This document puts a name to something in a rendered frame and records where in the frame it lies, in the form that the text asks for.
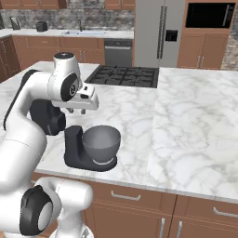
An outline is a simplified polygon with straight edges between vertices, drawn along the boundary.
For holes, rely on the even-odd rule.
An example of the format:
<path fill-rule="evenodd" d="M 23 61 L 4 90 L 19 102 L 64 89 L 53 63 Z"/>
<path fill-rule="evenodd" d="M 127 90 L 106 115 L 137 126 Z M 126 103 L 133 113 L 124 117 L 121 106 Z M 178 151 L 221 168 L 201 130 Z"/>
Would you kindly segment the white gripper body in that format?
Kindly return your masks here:
<path fill-rule="evenodd" d="M 84 109 L 95 111 L 99 107 L 99 99 L 96 93 L 89 98 L 82 98 L 82 94 L 77 93 L 71 100 L 63 102 L 62 108 Z"/>

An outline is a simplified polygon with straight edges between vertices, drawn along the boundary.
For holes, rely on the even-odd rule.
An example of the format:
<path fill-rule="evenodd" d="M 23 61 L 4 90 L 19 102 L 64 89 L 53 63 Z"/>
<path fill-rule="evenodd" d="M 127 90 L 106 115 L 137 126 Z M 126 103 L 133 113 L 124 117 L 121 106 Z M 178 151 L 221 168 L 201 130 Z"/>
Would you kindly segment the grey mixer bowl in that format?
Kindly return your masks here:
<path fill-rule="evenodd" d="M 86 154 L 98 165 L 108 164 L 117 154 L 121 134 L 113 126 L 93 126 L 82 136 Z"/>

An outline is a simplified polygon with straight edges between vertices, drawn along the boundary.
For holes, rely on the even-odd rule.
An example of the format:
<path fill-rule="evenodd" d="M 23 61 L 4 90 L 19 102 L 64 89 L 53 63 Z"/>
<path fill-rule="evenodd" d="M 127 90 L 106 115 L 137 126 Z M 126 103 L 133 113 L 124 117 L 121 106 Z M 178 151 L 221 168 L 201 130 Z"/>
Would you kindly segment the black stand mixer base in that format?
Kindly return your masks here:
<path fill-rule="evenodd" d="M 82 136 L 85 132 L 81 126 L 70 126 L 64 131 L 65 164 L 69 167 L 97 172 L 113 169 L 117 165 L 116 155 L 108 164 L 98 165 L 86 154 L 82 142 Z"/>

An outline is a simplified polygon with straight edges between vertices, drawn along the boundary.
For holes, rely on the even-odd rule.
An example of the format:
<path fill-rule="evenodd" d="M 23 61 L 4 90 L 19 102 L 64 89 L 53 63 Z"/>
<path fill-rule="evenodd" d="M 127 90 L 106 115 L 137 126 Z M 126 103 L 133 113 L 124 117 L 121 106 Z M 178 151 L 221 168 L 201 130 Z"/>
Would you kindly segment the black gas hob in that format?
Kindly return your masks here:
<path fill-rule="evenodd" d="M 86 82 L 96 85 L 157 88 L 158 75 L 158 68 L 100 65 L 87 77 Z"/>

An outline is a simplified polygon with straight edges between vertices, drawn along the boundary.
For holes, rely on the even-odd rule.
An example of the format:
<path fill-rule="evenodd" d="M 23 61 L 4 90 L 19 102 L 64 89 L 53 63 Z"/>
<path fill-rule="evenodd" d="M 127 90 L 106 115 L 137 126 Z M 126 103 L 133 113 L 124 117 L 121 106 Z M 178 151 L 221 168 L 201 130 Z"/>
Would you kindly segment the grey dishwasher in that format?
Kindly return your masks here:
<path fill-rule="evenodd" d="M 132 66 L 132 40 L 123 38 L 105 38 L 104 56 L 106 66 Z"/>

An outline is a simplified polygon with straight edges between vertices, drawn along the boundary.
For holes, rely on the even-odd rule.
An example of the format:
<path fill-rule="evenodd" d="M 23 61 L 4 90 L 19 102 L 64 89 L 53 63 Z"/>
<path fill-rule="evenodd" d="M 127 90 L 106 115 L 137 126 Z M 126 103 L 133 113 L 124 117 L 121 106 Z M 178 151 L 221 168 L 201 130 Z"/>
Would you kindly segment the brown base cupboard run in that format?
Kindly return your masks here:
<path fill-rule="evenodd" d="M 59 52 L 72 52 L 80 63 L 105 63 L 103 38 L 10 35 L 0 37 L 0 83 Z"/>

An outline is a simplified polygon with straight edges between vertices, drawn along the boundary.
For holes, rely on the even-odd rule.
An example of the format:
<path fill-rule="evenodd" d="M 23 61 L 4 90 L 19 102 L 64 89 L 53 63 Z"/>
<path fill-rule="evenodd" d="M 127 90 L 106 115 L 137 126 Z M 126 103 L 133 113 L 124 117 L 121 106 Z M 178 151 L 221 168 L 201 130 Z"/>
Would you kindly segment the white sink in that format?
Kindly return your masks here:
<path fill-rule="evenodd" d="M 69 31 L 65 31 L 62 33 L 62 35 L 91 35 L 91 36 L 102 36 L 104 35 L 105 32 L 104 31 L 73 31 L 73 30 L 69 30 Z"/>

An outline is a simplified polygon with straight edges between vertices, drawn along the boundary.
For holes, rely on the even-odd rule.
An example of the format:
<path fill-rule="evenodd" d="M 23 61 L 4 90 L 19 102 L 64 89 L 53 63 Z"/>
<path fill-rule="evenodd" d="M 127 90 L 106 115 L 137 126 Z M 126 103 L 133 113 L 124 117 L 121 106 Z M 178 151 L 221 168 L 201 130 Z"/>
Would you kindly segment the black toaster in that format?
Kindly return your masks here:
<path fill-rule="evenodd" d="M 36 31 L 38 32 L 45 32 L 48 30 L 47 23 L 45 21 L 38 21 L 35 23 Z"/>

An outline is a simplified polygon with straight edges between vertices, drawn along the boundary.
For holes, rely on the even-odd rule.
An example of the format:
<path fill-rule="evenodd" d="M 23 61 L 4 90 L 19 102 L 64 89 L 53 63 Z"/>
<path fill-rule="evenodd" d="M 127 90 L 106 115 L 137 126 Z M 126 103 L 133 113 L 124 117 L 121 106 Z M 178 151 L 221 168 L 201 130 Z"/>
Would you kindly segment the grey fridge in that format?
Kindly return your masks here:
<path fill-rule="evenodd" d="M 186 0 L 136 0 L 134 65 L 177 66 Z"/>

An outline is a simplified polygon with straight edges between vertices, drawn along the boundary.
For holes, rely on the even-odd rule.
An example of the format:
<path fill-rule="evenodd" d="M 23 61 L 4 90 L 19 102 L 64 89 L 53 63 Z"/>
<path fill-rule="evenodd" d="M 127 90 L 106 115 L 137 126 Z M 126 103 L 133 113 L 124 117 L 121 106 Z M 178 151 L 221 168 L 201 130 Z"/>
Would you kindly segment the dark knife block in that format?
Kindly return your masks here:
<path fill-rule="evenodd" d="M 10 18 L 10 22 L 11 22 L 13 30 L 19 30 L 20 29 L 20 24 L 19 24 L 19 22 L 18 22 L 16 17 L 11 17 Z"/>

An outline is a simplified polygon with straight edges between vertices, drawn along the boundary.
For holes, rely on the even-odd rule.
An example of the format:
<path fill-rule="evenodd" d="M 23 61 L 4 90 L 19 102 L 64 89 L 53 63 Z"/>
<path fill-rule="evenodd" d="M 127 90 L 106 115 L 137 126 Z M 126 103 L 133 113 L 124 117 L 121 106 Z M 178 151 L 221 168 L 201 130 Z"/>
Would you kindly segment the brown drawer front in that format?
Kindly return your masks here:
<path fill-rule="evenodd" d="M 238 227 L 238 218 L 219 216 L 213 212 L 213 207 L 218 211 L 238 214 L 238 204 L 179 195 L 173 217 L 197 219 Z"/>
<path fill-rule="evenodd" d="M 127 205 L 129 207 L 141 207 L 143 209 L 158 211 L 163 214 L 171 215 L 174 210 L 177 196 L 166 192 L 148 191 L 126 186 L 112 185 L 90 181 L 94 191 L 94 199 L 99 202 Z M 132 197 L 141 195 L 139 201 L 118 199 L 111 196 L 111 190 L 116 194 Z"/>

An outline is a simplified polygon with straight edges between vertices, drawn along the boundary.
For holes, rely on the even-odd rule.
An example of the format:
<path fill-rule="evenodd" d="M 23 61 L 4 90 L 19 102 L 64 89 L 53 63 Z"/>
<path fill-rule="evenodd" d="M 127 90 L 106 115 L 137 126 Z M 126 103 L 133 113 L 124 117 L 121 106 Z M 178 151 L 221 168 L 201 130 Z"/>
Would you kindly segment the brown cupboard door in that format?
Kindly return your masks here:
<path fill-rule="evenodd" d="M 100 202 L 86 210 L 86 224 L 95 238 L 159 238 L 161 218 L 165 218 L 163 238 L 167 238 L 169 215 Z"/>
<path fill-rule="evenodd" d="M 238 238 L 238 227 L 174 216 L 168 238 L 177 238 L 179 221 L 182 230 L 179 238 Z"/>

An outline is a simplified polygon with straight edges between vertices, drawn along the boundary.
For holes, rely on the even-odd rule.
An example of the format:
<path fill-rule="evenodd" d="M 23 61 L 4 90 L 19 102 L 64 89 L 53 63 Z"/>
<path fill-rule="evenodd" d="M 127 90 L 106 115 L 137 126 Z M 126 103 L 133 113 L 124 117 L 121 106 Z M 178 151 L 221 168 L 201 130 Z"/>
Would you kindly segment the brown tall cupboard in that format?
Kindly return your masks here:
<path fill-rule="evenodd" d="M 231 19 L 232 26 L 238 0 L 186 0 L 177 66 L 188 69 L 219 70 L 231 33 L 231 26 L 229 29 L 187 28 L 186 18 L 189 3 L 234 3 L 235 9 Z"/>

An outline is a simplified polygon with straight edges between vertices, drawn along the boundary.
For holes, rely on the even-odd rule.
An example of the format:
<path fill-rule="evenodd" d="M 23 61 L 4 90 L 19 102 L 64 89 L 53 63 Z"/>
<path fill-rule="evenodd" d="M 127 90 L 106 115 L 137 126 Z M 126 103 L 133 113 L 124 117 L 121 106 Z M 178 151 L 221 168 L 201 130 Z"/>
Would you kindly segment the black microwave oven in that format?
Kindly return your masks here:
<path fill-rule="evenodd" d="M 189 3 L 186 27 L 229 29 L 234 9 L 234 3 Z"/>

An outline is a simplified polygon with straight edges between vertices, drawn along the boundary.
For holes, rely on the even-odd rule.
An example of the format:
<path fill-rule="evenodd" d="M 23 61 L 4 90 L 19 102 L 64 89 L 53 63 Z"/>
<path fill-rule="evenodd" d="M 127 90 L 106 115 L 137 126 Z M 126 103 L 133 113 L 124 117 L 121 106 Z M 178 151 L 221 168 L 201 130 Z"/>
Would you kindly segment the brown wall cupboard run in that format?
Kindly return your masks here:
<path fill-rule="evenodd" d="M 0 9 L 64 9 L 66 0 L 0 0 Z"/>
<path fill-rule="evenodd" d="M 113 10 L 135 9 L 136 0 L 105 0 L 105 8 Z"/>

